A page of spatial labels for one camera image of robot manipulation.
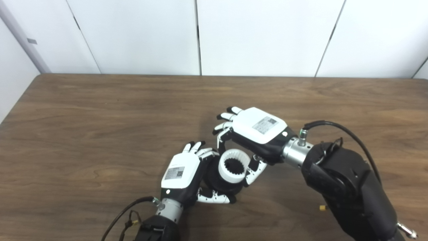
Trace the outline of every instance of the white ring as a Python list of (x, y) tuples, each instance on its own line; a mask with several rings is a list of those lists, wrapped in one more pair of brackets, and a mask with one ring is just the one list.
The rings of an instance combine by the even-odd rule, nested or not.
[[(234, 158), (242, 163), (244, 166), (244, 171), (241, 174), (233, 174), (226, 168), (225, 161), (227, 159)], [(247, 172), (248, 164), (250, 163), (250, 157), (243, 151), (238, 149), (227, 150), (221, 155), (220, 161), (218, 163), (218, 172), (220, 176), (229, 183), (240, 183), (244, 178)]]

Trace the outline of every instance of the wooden table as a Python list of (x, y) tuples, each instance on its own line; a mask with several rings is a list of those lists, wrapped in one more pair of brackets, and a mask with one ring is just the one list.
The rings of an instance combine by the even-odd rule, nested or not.
[[(100, 239), (128, 203), (159, 196), (186, 142), (215, 146), (215, 117), (231, 105), (256, 106), (295, 131), (318, 119), (350, 128), (371, 151), (399, 220), (427, 240), (426, 80), (60, 74), (38, 76), (0, 125), (0, 239)], [(340, 136), (362, 153), (332, 127), (311, 130), (309, 141)], [(237, 198), (186, 211), (182, 240), (351, 240), (286, 164), (267, 167)], [(155, 207), (136, 210), (149, 217)]]

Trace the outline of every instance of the label sticker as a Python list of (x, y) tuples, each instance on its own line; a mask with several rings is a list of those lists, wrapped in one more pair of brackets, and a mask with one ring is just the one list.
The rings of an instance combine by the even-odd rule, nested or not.
[(266, 116), (261, 121), (257, 122), (257, 124), (253, 126), (253, 129), (264, 135), (277, 124), (278, 122), (276, 120)]
[(168, 169), (165, 175), (165, 180), (169, 179), (179, 179), (183, 176), (184, 167), (173, 167)]

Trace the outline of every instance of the white wall panel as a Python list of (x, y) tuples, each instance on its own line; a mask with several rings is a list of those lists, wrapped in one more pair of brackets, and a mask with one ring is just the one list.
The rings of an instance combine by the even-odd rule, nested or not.
[(415, 74), (414, 78), (428, 79), (428, 61), (421, 67), (421, 69)]
[(427, 9), (427, 0), (347, 0), (317, 77), (412, 77), (428, 56)]
[(38, 74), (39, 71), (0, 19), (0, 123)]
[(194, 0), (68, 0), (102, 73), (198, 75)]
[(22, 38), (53, 73), (99, 73), (66, 0), (0, 0)]
[(343, 0), (198, 0), (203, 75), (315, 76)]

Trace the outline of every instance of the robotic hand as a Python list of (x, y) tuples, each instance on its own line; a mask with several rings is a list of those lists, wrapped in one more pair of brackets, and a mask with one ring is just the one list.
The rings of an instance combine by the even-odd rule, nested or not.
[(219, 156), (212, 148), (200, 149), (204, 144), (190, 142), (172, 158), (162, 178), (158, 210), (142, 222), (135, 241), (180, 240), (177, 224), (184, 209), (196, 201), (231, 202), (227, 195), (199, 186), (208, 164)]
[[(403, 241), (398, 229), (417, 238), (416, 232), (397, 221), (370, 153), (350, 130), (320, 120), (306, 124), (297, 136), (283, 120), (255, 107), (229, 107), (227, 112), (217, 116), (227, 122), (213, 131), (218, 134), (219, 152), (225, 152), (225, 142), (230, 139), (254, 152), (255, 165), (249, 165), (247, 171), (252, 181), (264, 170), (258, 168), (261, 163), (286, 162), (301, 169), (306, 184), (323, 195), (342, 229), (356, 241)], [(307, 143), (309, 129), (320, 125), (349, 134), (363, 148), (373, 170), (358, 153), (343, 148), (341, 138), (318, 145)]]

